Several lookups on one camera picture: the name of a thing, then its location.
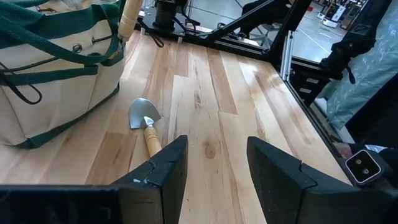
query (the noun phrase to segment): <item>bag pocket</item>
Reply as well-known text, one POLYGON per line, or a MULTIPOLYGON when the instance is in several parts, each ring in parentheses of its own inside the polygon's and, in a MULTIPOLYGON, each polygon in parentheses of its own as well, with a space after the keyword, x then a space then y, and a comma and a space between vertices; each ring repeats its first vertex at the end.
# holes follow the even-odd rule
POLYGON ((101 63, 96 76, 95 86, 88 109, 92 109, 99 102, 109 96, 119 84, 124 70, 124 51, 122 50, 112 59, 101 63))
POLYGON ((35 86, 42 93, 42 101, 36 105, 26 104, 4 83, 0 82, 0 85, 24 136, 32 138, 86 113, 97 74, 98 66, 90 65, 51 72, 8 75, 23 95, 37 96, 27 84, 35 86))

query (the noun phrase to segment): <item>trowel blade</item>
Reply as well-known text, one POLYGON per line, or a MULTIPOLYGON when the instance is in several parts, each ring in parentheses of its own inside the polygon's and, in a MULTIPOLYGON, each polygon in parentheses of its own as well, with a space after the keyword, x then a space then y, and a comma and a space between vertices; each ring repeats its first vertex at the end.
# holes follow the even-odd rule
POLYGON ((151 101, 145 98, 135 99, 129 110, 130 128, 144 128, 145 122, 142 122, 142 120, 145 116, 153 119, 154 122, 161 119, 159 112, 151 101))

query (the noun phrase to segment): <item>wooden tabletop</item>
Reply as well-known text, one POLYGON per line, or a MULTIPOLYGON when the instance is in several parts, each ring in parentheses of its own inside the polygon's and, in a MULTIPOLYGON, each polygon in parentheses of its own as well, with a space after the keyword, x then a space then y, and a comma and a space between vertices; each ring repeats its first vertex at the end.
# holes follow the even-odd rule
POLYGON ((4 184, 109 184, 149 155, 129 129, 137 97, 152 100, 163 146, 188 135, 188 179, 180 223, 264 223, 246 158, 257 136, 349 183, 271 64, 135 33, 126 48, 121 91, 41 148, 0 146, 4 184))

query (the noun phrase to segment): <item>wooden handle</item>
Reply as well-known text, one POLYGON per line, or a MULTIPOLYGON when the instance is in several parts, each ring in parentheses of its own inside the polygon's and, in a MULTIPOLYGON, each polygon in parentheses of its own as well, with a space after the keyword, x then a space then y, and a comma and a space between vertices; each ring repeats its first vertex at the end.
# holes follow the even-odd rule
POLYGON ((162 146, 159 142, 159 137, 154 127, 148 127, 144 130, 145 141, 147 142, 147 147, 149 155, 152 157, 162 150, 162 146))
POLYGON ((126 0, 120 19, 119 36, 122 41, 128 41, 136 26, 139 11, 144 0, 126 0))

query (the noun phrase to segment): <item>white bag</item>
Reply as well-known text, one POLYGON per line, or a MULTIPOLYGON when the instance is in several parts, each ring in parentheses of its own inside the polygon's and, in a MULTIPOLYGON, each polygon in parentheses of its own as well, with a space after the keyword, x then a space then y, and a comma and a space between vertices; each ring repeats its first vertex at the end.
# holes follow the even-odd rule
POLYGON ((0 142, 43 145, 118 92, 119 3, 46 16, 0 1, 0 142))

